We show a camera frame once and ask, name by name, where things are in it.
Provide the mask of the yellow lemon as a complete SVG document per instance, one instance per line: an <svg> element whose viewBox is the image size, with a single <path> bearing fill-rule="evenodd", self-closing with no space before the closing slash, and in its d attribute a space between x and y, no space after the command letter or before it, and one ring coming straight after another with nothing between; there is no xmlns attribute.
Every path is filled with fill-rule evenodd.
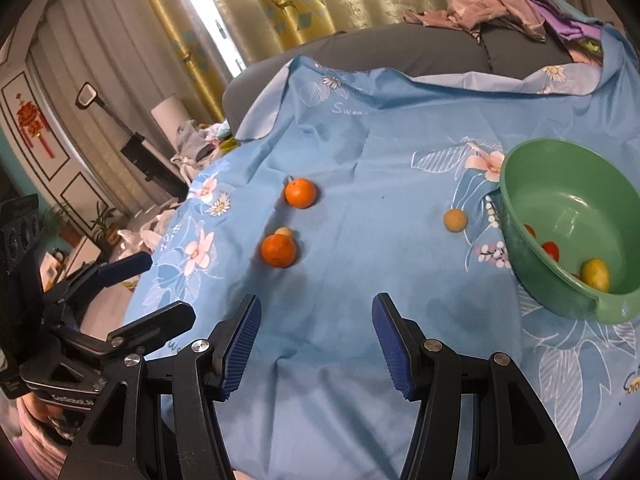
<svg viewBox="0 0 640 480"><path fill-rule="evenodd" d="M579 271L580 279L599 292L608 292L611 287L611 275L608 267L600 258L586 260Z"/></svg>

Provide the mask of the potted plant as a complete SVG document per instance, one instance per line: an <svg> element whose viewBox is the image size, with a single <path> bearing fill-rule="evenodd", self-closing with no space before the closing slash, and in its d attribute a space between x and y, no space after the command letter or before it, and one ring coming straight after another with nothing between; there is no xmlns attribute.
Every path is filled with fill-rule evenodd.
<svg viewBox="0 0 640 480"><path fill-rule="evenodd" d="M90 222L92 239L100 247L114 247L119 239L119 214L115 207L96 202L96 215Z"/></svg>

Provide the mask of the white plastic bags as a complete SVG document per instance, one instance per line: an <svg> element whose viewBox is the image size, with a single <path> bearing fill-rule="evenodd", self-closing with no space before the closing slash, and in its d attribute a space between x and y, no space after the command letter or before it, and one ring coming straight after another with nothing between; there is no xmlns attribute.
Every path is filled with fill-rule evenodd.
<svg viewBox="0 0 640 480"><path fill-rule="evenodd" d="M160 244L176 209L176 204L169 204L140 211L123 229L117 231L117 258L122 259L137 252L152 254Z"/></svg>

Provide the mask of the black floor vacuum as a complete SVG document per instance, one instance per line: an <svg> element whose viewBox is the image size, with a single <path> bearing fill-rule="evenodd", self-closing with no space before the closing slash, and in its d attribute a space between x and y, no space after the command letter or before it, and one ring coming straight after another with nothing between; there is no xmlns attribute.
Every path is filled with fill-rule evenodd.
<svg viewBox="0 0 640 480"><path fill-rule="evenodd" d="M176 166L149 139L130 129L101 99L96 87L86 81L77 93L75 105L86 110L93 104L101 107L128 134L129 140L120 152L144 174L145 180L154 182L177 200L185 200L189 188Z"/></svg>

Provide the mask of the lower orange tangerine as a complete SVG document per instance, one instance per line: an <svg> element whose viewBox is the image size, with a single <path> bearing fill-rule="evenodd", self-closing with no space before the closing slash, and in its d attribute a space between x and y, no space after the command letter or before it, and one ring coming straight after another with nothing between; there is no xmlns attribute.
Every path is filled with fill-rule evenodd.
<svg viewBox="0 0 640 480"><path fill-rule="evenodd" d="M284 234L271 234L260 245L262 260L274 268L287 268L296 259L297 249L292 237Z"/></svg>

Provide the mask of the clothes heap on floor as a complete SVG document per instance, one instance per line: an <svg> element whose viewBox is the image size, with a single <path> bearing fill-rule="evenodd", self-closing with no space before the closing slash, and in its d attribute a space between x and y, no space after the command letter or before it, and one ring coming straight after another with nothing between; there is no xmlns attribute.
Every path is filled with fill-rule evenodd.
<svg viewBox="0 0 640 480"><path fill-rule="evenodd" d="M203 169L234 150L236 143L227 119L213 125L190 119L178 125L175 148L176 154L170 161L183 180L191 183Z"/></svg>

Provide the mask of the small yellow fruit by tangerine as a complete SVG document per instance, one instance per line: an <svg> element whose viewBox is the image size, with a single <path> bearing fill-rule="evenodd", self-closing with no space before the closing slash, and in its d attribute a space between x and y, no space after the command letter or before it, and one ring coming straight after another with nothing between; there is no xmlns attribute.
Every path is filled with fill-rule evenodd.
<svg viewBox="0 0 640 480"><path fill-rule="evenodd" d="M284 235L288 237L294 236L294 232L290 228L287 228L286 226L281 226L279 229L276 229L274 232L276 234Z"/></svg>

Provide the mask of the red chinese knot decoration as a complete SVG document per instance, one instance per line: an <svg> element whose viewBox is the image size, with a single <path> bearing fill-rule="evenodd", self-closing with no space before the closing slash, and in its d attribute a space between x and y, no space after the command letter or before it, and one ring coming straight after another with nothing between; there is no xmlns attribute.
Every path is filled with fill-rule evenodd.
<svg viewBox="0 0 640 480"><path fill-rule="evenodd" d="M51 131L43 112L33 100L26 101L21 93L17 93L15 99L18 101L15 112L17 125L26 145L32 150L35 147L35 142L38 141L50 159L54 159L55 154L43 135L43 133Z"/></svg>

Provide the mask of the red cherry tomato upper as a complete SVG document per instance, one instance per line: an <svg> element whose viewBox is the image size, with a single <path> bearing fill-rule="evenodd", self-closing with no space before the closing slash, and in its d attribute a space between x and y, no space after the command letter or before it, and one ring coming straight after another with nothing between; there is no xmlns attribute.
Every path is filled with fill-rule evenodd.
<svg viewBox="0 0 640 480"><path fill-rule="evenodd" d="M559 246L555 242L548 240L548 242L541 244L541 248L553 261L558 262L560 260Z"/></svg>

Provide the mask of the red cherry tomato middle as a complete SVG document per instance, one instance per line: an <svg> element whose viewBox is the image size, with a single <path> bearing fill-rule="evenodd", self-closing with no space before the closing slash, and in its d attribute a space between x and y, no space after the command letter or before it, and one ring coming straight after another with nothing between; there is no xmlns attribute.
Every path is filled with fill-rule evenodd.
<svg viewBox="0 0 640 480"><path fill-rule="evenodd" d="M537 237L536 231L534 230L534 228L532 226L530 226L529 224L524 224L525 229L527 232L529 232L529 235L533 238Z"/></svg>

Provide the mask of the small tan fruit near bowl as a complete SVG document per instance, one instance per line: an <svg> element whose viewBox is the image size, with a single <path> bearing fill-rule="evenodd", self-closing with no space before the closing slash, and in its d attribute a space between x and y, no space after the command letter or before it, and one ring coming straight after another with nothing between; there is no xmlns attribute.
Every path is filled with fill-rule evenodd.
<svg viewBox="0 0 640 480"><path fill-rule="evenodd" d="M459 233L466 229L468 216L460 208L451 208L442 217L442 223L449 232Z"/></svg>

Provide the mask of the upper orange tangerine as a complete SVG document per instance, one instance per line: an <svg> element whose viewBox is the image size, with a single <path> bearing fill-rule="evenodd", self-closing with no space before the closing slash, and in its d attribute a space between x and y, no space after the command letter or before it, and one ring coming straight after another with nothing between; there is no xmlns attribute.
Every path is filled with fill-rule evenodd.
<svg viewBox="0 0 640 480"><path fill-rule="evenodd" d="M308 179L293 179L285 185L284 198L290 206L305 209L312 206L316 201L317 188Z"/></svg>

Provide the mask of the green plastic bowl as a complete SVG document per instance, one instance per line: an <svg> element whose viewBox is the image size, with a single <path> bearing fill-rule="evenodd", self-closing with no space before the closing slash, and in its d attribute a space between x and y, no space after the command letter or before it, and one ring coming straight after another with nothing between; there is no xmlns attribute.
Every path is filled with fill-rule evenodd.
<svg viewBox="0 0 640 480"><path fill-rule="evenodd" d="M638 318L639 195L620 170L578 144L536 139L506 155L499 192L506 250L530 296L575 320L618 324ZM558 262L541 248L548 240L559 246ZM608 292L572 275L591 258L608 267Z"/></svg>

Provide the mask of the grey sofa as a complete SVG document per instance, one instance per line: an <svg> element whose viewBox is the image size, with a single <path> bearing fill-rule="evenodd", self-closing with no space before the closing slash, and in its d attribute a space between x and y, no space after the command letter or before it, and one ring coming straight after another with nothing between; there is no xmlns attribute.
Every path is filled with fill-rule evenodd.
<svg viewBox="0 0 640 480"><path fill-rule="evenodd" d="M544 66L573 61L553 32L539 42L495 24L480 26L478 39L460 30L411 23L336 32L254 63L235 77L222 96L232 131L268 82L297 55L346 72L388 67L413 77L479 72L523 79Z"/></svg>

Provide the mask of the pile of clothes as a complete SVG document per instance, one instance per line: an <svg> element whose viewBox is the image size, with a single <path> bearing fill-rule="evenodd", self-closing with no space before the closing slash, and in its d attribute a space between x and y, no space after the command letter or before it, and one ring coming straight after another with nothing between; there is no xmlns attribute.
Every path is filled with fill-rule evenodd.
<svg viewBox="0 0 640 480"><path fill-rule="evenodd" d="M566 0L450 0L445 10L407 10L404 21L466 32L480 38L485 24L520 32L540 42L555 36L576 63L601 64L604 21L582 13Z"/></svg>

